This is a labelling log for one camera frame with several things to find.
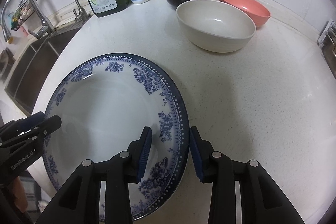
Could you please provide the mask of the large blue floral plate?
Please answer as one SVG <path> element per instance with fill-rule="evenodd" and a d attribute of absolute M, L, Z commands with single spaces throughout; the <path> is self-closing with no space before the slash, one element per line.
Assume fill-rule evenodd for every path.
<path fill-rule="evenodd" d="M 189 153 L 189 120 L 182 96 L 155 63 L 129 53 L 92 58 L 70 72 L 51 96 L 46 117 L 61 127 L 45 138 L 43 162 L 55 189 L 85 159 L 109 160 L 153 133 L 146 171 L 130 184 L 134 220 L 159 209 L 175 192 Z"/>

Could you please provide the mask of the cream white bowl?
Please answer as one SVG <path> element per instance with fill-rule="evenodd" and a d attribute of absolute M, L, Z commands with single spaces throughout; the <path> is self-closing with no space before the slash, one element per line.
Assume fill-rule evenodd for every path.
<path fill-rule="evenodd" d="M 247 14 L 219 1 L 187 1 L 176 8 L 176 15 L 189 41 L 210 52 L 238 51 L 256 33 L 256 25 Z"/>

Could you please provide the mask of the tall chrome kitchen faucet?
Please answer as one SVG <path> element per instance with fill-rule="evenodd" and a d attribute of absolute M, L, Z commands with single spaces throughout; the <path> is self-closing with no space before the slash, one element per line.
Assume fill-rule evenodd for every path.
<path fill-rule="evenodd" d="M 2 27 L 2 33 L 3 37 L 5 39 L 5 42 L 8 42 L 9 44 L 12 43 L 13 38 L 11 36 L 11 33 L 9 29 L 6 26 L 5 23 L 5 11 L 7 8 L 7 5 L 9 4 L 11 0 L 6 0 L 4 7 L 1 11 L 1 27 Z M 41 11 L 41 8 L 38 6 L 35 0 L 22 0 L 19 4 L 17 10 L 14 13 L 14 16 L 12 17 L 12 24 L 11 29 L 12 30 L 18 30 L 20 26 L 33 14 L 36 13 L 39 17 L 42 28 L 37 32 L 31 32 L 29 33 L 34 36 L 37 39 L 42 38 L 45 34 L 51 35 L 55 32 L 55 27 L 52 25 L 50 20 L 43 14 Z"/>

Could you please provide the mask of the stainless steel sink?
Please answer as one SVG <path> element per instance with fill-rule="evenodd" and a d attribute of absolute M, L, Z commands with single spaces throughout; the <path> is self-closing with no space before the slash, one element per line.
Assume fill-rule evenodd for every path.
<path fill-rule="evenodd" d="M 42 86 L 56 60 L 83 23 L 68 23 L 40 40 L 29 44 L 6 84 L 5 91 L 15 106 L 32 114 Z"/>

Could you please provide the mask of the white pot rack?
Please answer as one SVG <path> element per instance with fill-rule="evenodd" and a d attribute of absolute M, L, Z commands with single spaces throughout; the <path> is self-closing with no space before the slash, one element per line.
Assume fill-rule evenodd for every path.
<path fill-rule="evenodd" d="M 317 45 L 320 48 L 323 48 L 324 40 L 326 39 L 328 32 L 330 32 L 333 27 L 335 27 L 335 21 L 330 19 L 317 40 Z"/>

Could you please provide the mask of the pink bowl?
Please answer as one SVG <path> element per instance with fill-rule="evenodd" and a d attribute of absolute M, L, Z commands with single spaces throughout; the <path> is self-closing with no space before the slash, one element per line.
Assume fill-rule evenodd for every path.
<path fill-rule="evenodd" d="M 270 19 L 270 11 L 256 0 L 219 0 L 245 12 L 260 28 Z"/>

